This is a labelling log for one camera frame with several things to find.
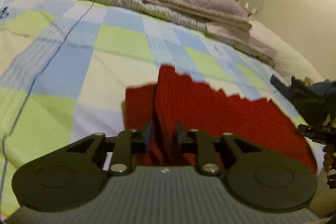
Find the red towel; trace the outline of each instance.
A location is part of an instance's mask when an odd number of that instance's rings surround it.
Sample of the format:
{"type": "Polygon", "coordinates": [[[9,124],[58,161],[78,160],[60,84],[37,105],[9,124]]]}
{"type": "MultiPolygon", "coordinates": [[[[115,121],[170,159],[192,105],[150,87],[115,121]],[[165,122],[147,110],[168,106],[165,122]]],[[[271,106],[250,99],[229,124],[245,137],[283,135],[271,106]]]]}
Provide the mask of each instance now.
{"type": "Polygon", "coordinates": [[[168,65],[161,66],[157,85],[126,89],[125,111],[126,128],[140,129],[148,121],[155,126],[150,152],[137,155],[139,165],[194,164],[194,155],[182,155],[178,149],[175,125],[180,120],[186,129],[213,137],[231,132],[317,170],[305,139],[295,134],[291,120],[272,101],[228,97],[168,65]]]}

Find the blue and green plaid bedding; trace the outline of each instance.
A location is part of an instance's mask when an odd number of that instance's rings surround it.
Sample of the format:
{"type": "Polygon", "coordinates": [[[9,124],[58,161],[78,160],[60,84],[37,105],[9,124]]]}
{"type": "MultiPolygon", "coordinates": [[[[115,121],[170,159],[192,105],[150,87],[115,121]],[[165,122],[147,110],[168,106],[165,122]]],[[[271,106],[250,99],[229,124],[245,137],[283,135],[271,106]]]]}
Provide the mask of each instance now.
{"type": "MultiPolygon", "coordinates": [[[[18,167],[94,132],[117,135],[125,88],[155,82],[163,63],[227,94],[271,98],[304,122],[269,83],[271,67],[200,32],[92,1],[0,0],[0,8],[3,216],[18,208],[18,167]]],[[[309,144],[321,170],[322,150],[309,144]]]]}

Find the gray ribbed surface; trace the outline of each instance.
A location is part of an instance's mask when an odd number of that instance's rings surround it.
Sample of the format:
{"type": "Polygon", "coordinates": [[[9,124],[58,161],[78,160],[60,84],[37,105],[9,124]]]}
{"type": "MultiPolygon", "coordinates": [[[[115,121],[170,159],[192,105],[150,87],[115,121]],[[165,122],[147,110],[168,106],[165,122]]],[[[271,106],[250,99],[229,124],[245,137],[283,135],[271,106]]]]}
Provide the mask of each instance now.
{"type": "Polygon", "coordinates": [[[308,209],[270,214],[239,203],[217,178],[193,167],[139,166],[126,177],[110,179],[88,204],[61,213],[21,208],[7,224],[302,224],[318,219],[308,209]]]}

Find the round pad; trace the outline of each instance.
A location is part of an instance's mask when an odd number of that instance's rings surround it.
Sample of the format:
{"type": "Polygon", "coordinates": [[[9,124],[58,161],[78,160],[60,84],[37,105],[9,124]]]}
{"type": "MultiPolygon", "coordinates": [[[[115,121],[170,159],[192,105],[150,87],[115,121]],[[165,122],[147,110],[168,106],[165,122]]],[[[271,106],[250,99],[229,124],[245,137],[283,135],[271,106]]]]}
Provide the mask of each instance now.
{"type": "Polygon", "coordinates": [[[21,206],[57,212],[74,208],[95,198],[103,188],[102,170],[80,153],[51,160],[41,157],[19,168],[12,188],[21,206]]]}
{"type": "Polygon", "coordinates": [[[305,164],[270,151],[240,156],[225,184],[238,200],[267,212],[301,208],[317,187],[315,174],[305,164]]]}

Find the silver bolt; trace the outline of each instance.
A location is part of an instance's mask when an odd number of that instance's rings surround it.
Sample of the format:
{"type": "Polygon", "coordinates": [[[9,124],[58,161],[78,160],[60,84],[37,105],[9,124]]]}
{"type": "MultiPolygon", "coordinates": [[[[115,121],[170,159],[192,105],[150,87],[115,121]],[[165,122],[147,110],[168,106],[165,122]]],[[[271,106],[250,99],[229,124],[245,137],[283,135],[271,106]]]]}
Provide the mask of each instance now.
{"type": "Polygon", "coordinates": [[[219,170],[219,166],[217,164],[204,164],[202,168],[205,172],[209,173],[214,173],[219,170]]]}
{"type": "Polygon", "coordinates": [[[122,173],[127,170],[127,166],[124,164],[113,164],[110,169],[113,172],[122,173]]]}

